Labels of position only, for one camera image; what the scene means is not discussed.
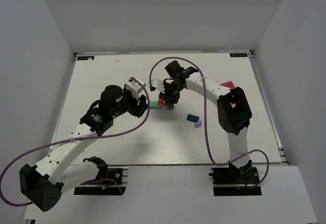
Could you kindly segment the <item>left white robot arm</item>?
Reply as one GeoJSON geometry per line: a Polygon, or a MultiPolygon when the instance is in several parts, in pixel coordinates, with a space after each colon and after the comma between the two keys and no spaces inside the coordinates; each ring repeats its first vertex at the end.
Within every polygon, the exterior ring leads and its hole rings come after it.
{"type": "Polygon", "coordinates": [[[62,194],[85,182],[107,181],[107,164],[96,156],[85,158],[76,170],[68,166],[96,140],[103,138],[114,120],[123,114],[140,118],[148,114],[146,84],[130,79],[124,87],[109,85],[81,117],[70,136],[57,142],[56,148],[34,165],[25,164],[19,171],[20,191],[32,204],[46,212],[62,194]]]}

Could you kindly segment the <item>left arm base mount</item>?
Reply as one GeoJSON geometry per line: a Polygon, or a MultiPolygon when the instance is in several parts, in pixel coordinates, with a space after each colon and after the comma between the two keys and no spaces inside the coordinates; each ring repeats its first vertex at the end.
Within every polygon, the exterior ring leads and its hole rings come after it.
{"type": "Polygon", "coordinates": [[[74,195],[122,196],[127,188],[128,167],[108,167],[106,177],[95,183],[82,184],[74,189],[74,195]]]}

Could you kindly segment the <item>orange cube block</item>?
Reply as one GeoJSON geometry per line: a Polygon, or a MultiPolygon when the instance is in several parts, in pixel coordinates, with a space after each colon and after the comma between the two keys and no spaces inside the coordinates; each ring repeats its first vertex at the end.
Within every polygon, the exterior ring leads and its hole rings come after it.
{"type": "Polygon", "coordinates": [[[166,105],[166,103],[165,103],[165,101],[163,100],[163,99],[158,99],[158,105],[159,106],[165,106],[166,105]]]}

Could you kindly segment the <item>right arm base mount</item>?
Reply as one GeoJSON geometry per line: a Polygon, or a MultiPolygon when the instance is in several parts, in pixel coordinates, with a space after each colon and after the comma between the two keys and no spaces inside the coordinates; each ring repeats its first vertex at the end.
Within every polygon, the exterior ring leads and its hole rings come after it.
{"type": "Polygon", "coordinates": [[[259,183],[259,175],[256,167],[245,174],[244,178],[238,180],[231,170],[226,167],[212,168],[208,174],[212,179],[213,194],[215,197],[245,197],[262,195],[260,186],[252,188],[259,183]]]}

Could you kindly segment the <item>small purple block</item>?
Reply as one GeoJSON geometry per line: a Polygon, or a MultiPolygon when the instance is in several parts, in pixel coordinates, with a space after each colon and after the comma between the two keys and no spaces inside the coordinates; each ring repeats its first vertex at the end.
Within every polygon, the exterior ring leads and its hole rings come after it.
{"type": "Polygon", "coordinates": [[[197,121],[196,123],[195,123],[195,127],[196,128],[199,128],[199,127],[201,127],[202,126],[202,121],[197,121]]]}

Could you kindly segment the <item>pink plastic box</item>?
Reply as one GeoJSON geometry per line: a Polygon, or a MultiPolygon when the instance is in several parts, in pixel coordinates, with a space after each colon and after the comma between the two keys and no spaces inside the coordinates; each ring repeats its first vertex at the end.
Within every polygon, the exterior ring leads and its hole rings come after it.
{"type": "MultiPolygon", "coordinates": [[[[227,81],[227,82],[221,83],[220,85],[223,87],[230,88],[230,89],[236,88],[236,86],[234,85],[234,83],[232,81],[227,81]]],[[[233,108],[236,107],[236,103],[231,103],[231,105],[233,108]]]]}

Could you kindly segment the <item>blue rectangular block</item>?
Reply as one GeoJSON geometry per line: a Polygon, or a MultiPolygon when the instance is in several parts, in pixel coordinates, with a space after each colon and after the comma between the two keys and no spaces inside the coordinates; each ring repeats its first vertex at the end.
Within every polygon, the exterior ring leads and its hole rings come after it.
{"type": "Polygon", "coordinates": [[[192,122],[198,122],[199,121],[199,117],[198,116],[194,116],[194,115],[191,115],[191,114],[188,114],[186,119],[188,121],[192,121],[192,122]]]}

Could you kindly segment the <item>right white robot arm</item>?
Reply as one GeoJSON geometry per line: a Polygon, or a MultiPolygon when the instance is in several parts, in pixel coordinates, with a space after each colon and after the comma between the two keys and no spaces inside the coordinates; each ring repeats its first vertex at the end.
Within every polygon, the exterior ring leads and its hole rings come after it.
{"type": "Polygon", "coordinates": [[[184,89],[196,92],[217,107],[218,121],[227,133],[230,156],[229,166],[237,179],[241,179],[251,168],[247,134],[252,112],[243,89],[231,89],[206,78],[195,65],[183,68],[177,61],[166,67],[171,82],[150,78],[151,90],[158,89],[159,97],[168,105],[178,103],[180,92],[184,89]]]}

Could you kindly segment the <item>green rectangular block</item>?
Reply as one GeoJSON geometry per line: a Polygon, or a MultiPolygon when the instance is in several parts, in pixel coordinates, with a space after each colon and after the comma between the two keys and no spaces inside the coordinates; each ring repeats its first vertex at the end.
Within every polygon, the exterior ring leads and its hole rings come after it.
{"type": "Polygon", "coordinates": [[[150,109],[160,109],[158,101],[150,101],[150,109]]]}

